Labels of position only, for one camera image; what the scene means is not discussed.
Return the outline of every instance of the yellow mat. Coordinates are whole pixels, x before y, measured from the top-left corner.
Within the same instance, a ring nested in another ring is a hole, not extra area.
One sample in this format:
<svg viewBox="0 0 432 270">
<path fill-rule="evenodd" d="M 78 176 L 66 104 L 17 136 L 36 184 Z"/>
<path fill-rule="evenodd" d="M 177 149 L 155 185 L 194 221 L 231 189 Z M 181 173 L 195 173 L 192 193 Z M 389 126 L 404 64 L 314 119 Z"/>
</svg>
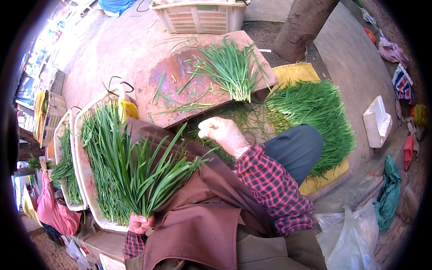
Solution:
<svg viewBox="0 0 432 270">
<path fill-rule="evenodd" d="M 319 81 L 320 78 L 315 72 L 311 63 L 297 63 L 291 65 L 284 65 L 280 67 L 274 67 L 273 72 L 276 74 L 279 84 L 275 85 L 273 89 L 278 88 L 287 84 L 290 80 L 292 82 L 303 80 L 303 81 Z M 334 180 L 338 179 L 349 169 L 348 160 L 344 159 L 341 164 L 335 166 L 334 168 L 328 170 L 324 177 L 310 177 L 308 176 L 306 180 L 299 187 L 299 191 L 303 195 L 309 195 L 314 193 L 318 189 L 330 184 Z"/>
</svg>

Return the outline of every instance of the styrofoam box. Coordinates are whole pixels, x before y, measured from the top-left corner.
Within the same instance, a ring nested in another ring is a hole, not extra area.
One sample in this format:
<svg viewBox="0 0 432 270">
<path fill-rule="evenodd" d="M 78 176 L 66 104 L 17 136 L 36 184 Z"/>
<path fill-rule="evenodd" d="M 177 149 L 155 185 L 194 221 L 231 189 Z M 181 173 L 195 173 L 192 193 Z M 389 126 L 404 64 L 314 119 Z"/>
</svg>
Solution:
<svg viewBox="0 0 432 270">
<path fill-rule="evenodd" d="M 241 30 L 246 4 L 220 1 L 195 1 L 152 6 L 170 34 L 226 34 Z"/>
<path fill-rule="evenodd" d="M 54 131 L 54 155 L 55 155 L 55 163 L 58 164 L 63 159 L 63 149 L 61 147 L 60 136 L 64 132 L 65 122 L 69 122 L 70 129 L 70 151 L 72 152 L 72 163 L 73 163 L 73 171 L 75 173 L 76 181 L 78 183 L 79 193 L 81 194 L 81 198 L 83 199 L 82 204 L 72 204 L 69 200 L 67 193 L 66 180 L 62 180 L 60 182 L 61 191 L 63 192 L 64 200 L 66 202 L 67 208 L 72 211 L 81 211 L 87 209 L 87 198 L 83 191 L 83 185 L 81 180 L 79 179 L 78 167 L 76 164 L 76 151 L 75 151 L 75 132 L 74 132 L 74 124 L 75 124 L 75 115 L 71 110 L 67 110 L 66 114 L 62 117 L 57 128 Z"/>
<path fill-rule="evenodd" d="M 125 94 L 124 88 L 121 84 L 115 84 L 110 87 L 110 91 L 118 94 L 119 99 L 124 99 L 126 101 L 130 101 L 129 95 Z M 121 224 L 112 222 L 111 220 L 106 220 L 102 215 L 101 209 L 96 202 L 96 198 L 98 196 L 94 175 L 92 172 L 92 168 L 90 167 L 89 159 L 87 158 L 87 154 L 83 149 L 83 142 L 80 138 L 81 135 L 81 127 L 82 127 L 82 117 L 87 113 L 87 111 L 94 108 L 94 106 L 100 102 L 108 101 L 109 99 L 113 99 L 115 96 L 108 92 L 102 93 L 99 97 L 93 99 L 86 107 L 80 111 L 75 119 L 75 134 L 78 135 L 75 140 L 75 151 L 76 151 L 76 161 L 78 165 L 79 177 L 81 179 L 84 194 L 87 198 L 87 203 L 89 204 L 90 210 L 92 211 L 93 217 L 97 224 L 103 228 L 108 230 L 115 230 L 119 232 L 127 232 L 129 227 L 122 226 Z"/>
<path fill-rule="evenodd" d="M 369 147 L 381 148 L 393 125 L 391 115 L 385 112 L 382 97 L 377 96 L 363 114 Z"/>
</svg>

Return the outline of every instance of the woman in pink shirt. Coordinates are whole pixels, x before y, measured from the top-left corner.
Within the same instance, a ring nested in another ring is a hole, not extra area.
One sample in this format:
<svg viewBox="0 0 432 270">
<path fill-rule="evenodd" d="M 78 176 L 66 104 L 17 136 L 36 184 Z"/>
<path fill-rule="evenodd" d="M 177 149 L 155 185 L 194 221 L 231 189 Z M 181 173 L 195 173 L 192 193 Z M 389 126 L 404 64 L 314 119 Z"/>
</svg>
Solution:
<svg viewBox="0 0 432 270">
<path fill-rule="evenodd" d="M 78 230 L 81 213 L 71 211 L 67 206 L 57 202 L 54 186 L 48 176 L 47 165 L 44 160 L 41 160 L 41 169 L 43 188 L 37 201 L 39 220 L 52 226 L 62 235 L 74 235 Z"/>
</svg>

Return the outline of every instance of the hand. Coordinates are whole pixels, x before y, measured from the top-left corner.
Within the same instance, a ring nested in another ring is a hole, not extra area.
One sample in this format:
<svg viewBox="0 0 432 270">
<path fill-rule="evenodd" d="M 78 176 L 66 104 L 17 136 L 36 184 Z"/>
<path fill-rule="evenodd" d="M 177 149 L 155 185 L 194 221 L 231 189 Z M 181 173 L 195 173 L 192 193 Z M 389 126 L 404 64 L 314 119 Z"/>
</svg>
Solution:
<svg viewBox="0 0 432 270">
<path fill-rule="evenodd" d="M 146 230 L 153 227 L 154 223 L 155 216 L 153 214 L 150 218 L 146 218 L 145 216 L 136 216 L 132 212 L 129 218 L 129 231 L 143 235 Z"/>
<path fill-rule="evenodd" d="M 44 173 L 45 171 L 47 171 L 47 163 L 45 162 L 45 160 L 41 160 L 41 169 L 42 169 L 42 173 Z"/>
<path fill-rule="evenodd" d="M 238 129 L 233 120 L 219 116 L 209 118 L 199 123 L 198 136 L 202 139 L 215 140 L 230 155 L 239 159 L 251 146 Z"/>
</svg>

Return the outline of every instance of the plaid shirt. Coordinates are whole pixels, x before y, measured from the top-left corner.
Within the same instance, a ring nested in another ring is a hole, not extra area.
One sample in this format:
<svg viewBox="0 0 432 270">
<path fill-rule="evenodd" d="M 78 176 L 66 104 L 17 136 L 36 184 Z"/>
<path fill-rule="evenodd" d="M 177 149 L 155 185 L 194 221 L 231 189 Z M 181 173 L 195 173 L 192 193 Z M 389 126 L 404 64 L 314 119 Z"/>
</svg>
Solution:
<svg viewBox="0 0 432 270">
<path fill-rule="evenodd" d="M 268 157 L 263 144 L 251 146 L 236 162 L 237 177 L 275 220 L 280 236 L 313 229 L 314 205 L 299 193 L 297 182 L 282 165 Z M 129 231 L 123 243 L 125 259 L 144 252 L 147 236 Z"/>
</svg>

